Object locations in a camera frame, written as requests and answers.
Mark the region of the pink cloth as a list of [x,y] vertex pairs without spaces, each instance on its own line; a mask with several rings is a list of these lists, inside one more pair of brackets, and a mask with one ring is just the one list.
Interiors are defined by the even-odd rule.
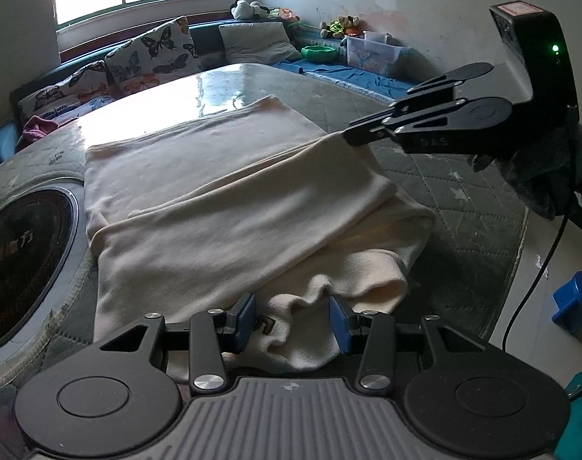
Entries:
[[32,115],[23,127],[20,142],[22,145],[31,145],[31,143],[48,136],[58,128],[59,124],[54,120]]

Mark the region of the upright butterfly pillow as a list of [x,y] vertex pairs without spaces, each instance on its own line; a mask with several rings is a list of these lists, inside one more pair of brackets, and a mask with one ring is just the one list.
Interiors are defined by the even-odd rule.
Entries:
[[105,57],[120,95],[133,95],[203,71],[186,17],[130,39]]

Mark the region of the flat butterfly pillow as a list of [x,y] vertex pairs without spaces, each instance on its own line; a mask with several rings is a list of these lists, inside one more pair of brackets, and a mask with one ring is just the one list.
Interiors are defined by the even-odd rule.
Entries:
[[31,117],[68,120],[114,101],[103,60],[88,63],[69,77],[44,86],[18,100],[21,123]]

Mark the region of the grey cushion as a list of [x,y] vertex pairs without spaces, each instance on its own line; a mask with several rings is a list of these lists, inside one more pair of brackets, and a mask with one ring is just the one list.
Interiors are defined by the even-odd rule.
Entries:
[[302,58],[280,22],[224,24],[219,33],[229,63],[273,64]]

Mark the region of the cream sweater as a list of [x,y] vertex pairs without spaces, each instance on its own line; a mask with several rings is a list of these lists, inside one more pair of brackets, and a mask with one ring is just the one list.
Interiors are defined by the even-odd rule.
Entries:
[[338,355],[330,295],[393,311],[435,223],[368,148],[274,97],[93,146],[85,211],[96,338],[148,312],[186,322],[251,294],[267,325],[231,363],[272,373]]

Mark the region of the clear plastic storage box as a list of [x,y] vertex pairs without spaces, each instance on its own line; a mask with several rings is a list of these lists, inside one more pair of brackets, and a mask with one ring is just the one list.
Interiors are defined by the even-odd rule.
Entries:
[[368,41],[365,38],[346,38],[346,56],[350,67],[381,76],[395,78],[403,70],[404,60],[411,48]]

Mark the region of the blue plastic stool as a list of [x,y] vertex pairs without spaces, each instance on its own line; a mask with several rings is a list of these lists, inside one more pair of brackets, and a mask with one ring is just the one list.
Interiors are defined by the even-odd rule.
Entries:
[[552,295],[557,311],[552,322],[575,335],[582,328],[582,271],[574,273],[567,283]]

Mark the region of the blue corner sofa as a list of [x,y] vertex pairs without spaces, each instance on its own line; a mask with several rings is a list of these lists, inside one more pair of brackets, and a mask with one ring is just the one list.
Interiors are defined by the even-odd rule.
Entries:
[[[226,63],[224,45],[219,33],[219,26],[223,24],[223,21],[212,21],[196,23],[189,26],[204,70],[217,69],[217,67],[222,67]],[[409,56],[404,60],[401,75],[395,78],[389,78],[363,71],[356,67],[350,67],[347,63],[346,41],[343,38],[321,38],[313,28],[301,26],[297,23],[285,23],[284,27],[285,32],[290,37],[292,45],[297,50],[301,51],[302,47],[308,45],[329,46],[338,51],[338,58],[333,63],[312,63],[302,57],[298,60],[299,64],[297,67],[294,66],[291,60],[276,62],[275,64],[278,67],[283,67],[284,69],[300,74],[307,72],[323,76],[331,81],[342,82],[344,86],[349,88],[361,88],[368,95],[374,95],[374,97],[382,99],[402,97],[409,88],[415,85],[415,81],[406,72],[413,53],[412,49]],[[12,114],[18,117],[18,100],[22,97],[44,86],[60,81],[63,77],[76,72],[88,63],[104,59],[108,53],[120,45],[121,43],[113,43],[103,48],[90,48],[87,53],[76,56],[62,63],[56,69],[19,87],[9,95]]]

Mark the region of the green plush toys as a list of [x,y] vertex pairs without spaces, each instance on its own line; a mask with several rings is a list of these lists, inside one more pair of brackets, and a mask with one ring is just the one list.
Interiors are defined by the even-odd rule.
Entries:
[[358,16],[339,16],[336,19],[320,23],[321,38],[342,39],[345,36],[358,38],[361,35],[359,30],[361,19]]

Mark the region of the green bowl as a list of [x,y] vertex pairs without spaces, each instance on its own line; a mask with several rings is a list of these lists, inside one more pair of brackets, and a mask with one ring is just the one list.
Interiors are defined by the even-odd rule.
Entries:
[[329,46],[308,45],[301,48],[301,55],[312,63],[333,63],[338,58],[338,51]]

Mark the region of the round black induction cooktop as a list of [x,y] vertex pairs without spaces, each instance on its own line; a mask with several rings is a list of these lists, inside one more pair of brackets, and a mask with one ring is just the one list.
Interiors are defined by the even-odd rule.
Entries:
[[0,210],[0,347],[46,298],[77,234],[78,201],[59,187],[31,191]]

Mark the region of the panda plush toy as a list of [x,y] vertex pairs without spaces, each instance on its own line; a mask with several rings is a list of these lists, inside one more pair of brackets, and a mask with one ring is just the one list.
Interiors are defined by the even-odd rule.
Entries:
[[270,10],[259,1],[248,2],[246,0],[236,0],[230,7],[231,15],[238,21],[249,21],[254,19],[268,19]]

